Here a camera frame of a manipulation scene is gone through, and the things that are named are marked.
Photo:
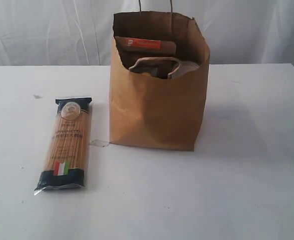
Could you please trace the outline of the clear jar with gold lid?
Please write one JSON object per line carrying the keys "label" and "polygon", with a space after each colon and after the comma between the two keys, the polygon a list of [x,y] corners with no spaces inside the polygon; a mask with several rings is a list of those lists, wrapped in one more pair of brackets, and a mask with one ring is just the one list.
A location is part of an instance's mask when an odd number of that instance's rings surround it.
{"label": "clear jar with gold lid", "polygon": [[199,65],[197,63],[194,63],[192,61],[181,61],[174,66],[174,73],[171,75],[171,77],[173,79],[178,78],[188,72],[195,71],[198,68]]}

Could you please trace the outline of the brown kraft stand-up pouch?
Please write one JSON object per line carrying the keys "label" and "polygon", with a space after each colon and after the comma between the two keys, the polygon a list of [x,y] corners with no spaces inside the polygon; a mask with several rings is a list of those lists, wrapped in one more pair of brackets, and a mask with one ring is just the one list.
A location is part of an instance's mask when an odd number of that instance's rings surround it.
{"label": "brown kraft stand-up pouch", "polygon": [[115,42],[120,57],[128,60],[176,55],[176,43],[172,41],[116,36]]}

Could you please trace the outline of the spaghetti pasta package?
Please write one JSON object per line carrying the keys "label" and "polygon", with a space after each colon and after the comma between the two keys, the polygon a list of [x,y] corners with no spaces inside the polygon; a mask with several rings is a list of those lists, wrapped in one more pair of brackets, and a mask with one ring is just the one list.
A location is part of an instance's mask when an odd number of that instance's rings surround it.
{"label": "spaghetti pasta package", "polygon": [[85,186],[91,102],[91,97],[56,99],[53,134],[34,195]]}

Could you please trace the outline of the brown paper bag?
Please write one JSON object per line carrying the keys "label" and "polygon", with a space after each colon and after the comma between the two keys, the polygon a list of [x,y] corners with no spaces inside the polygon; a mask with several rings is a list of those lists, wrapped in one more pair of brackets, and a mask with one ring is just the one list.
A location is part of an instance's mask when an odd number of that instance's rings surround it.
{"label": "brown paper bag", "polygon": [[[115,37],[172,41],[175,56],[121,58]],[[113,16],[110,66],[110,142],[192,151],[201,128],[210,48],[197,22],[176,12],[119,12]],[[172,78],[182,61],[199,65]]]}

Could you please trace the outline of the clear tape piece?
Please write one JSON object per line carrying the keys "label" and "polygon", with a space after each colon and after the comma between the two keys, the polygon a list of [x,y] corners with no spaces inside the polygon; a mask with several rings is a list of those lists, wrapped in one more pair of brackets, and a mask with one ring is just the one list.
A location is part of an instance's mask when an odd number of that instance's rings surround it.
{"label": "clear tape piece", "polygon": [[95,140],[90,142],[91,146],[101,147],[101,148],[107,147],[109,144],[110,143],[108,141],[103,141],[103,140],[100,140],[100,139],[95,139]]}

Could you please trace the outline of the white backdrop curtain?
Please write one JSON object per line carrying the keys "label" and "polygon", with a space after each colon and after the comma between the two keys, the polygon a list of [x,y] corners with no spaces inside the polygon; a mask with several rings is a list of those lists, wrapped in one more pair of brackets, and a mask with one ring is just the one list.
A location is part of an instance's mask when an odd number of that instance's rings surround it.
{"label": "white backdrop curtain", "polygon": [[114,13],[195,18],[212,64],[294,66],[294,0],[0,0],[0,66],[108,65]]}

